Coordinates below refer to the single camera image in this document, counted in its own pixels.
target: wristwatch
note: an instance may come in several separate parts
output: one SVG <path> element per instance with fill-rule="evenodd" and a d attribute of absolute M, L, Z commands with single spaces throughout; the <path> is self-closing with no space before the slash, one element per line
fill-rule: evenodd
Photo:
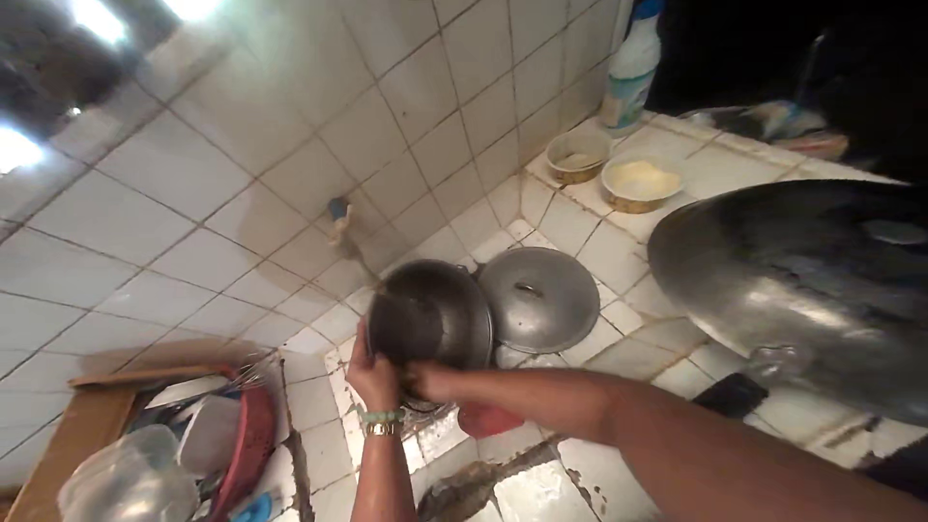
<path fill-rule="evenodd" d="M 364 429 L 365 435 L 376 436 L 399 435 L 402 431 L 402 421 L 378 421 L 376 423 L 367 423 Z"/>

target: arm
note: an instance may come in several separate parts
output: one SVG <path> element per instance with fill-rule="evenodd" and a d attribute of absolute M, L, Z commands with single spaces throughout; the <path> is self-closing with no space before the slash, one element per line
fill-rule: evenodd
<path fill-rule="evenodd" d="M 368 411 L 400 407 L 396 370 L 384 356 L 367 355 L 364 319 L 357 324 L 357 339 L 346 376 Z M 368 436 L 361 456 L 361 477 L 354 496 L 352 522 L 415 522 L 416 505 L 406 468 L 400 434 Z"/>
<path fill-rule="evenodd" d="M 928 520 L 907 494 L 688 403 L 662 389 L 570 370 L 456 372 L 413 367 L 432 400 L 497 405 L 614 446 L 671 520 Z"/>

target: tiled wall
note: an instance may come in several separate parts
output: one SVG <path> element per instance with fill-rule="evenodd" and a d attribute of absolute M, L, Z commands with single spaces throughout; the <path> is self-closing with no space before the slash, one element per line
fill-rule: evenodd
<path fill-rule="evenodd" d="M 68 378 L 347 338 L 366 294 L 332 197 L 374 270 L 466 260 L 596 109 L 620 4 L 226 0 L 185 25 L 0 178 L 0 486 Z"/>

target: plastic bottle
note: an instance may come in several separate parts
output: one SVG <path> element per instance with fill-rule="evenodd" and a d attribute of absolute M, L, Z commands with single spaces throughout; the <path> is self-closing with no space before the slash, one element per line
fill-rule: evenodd
<path fill-rule="evenodd" d="M 609 62 L 599 121 L 613 137 L 634 131 L 661 60 L 657 19 L 664 0 L 644 0 L 632 14 L 632 29 Z"/>

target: hand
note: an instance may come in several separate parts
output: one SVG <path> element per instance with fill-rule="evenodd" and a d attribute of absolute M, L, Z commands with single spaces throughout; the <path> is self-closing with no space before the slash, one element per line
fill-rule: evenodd
<path fill-rule="evenodd" d="M 345 380 L 354 388 L 368 411 L 393 411 L 400 407 L 400 384 L 396 368 L 383 354 L 367 354 L 367 328 L 364 318 L 357 322 L 351 360 Z"/>
<path fill-rule="evenodd" d="M 406 365 L 409 385 L 421 397 L 432 402 L 454 402 L 461 372 L 433 360 L 415 360 Z"/>

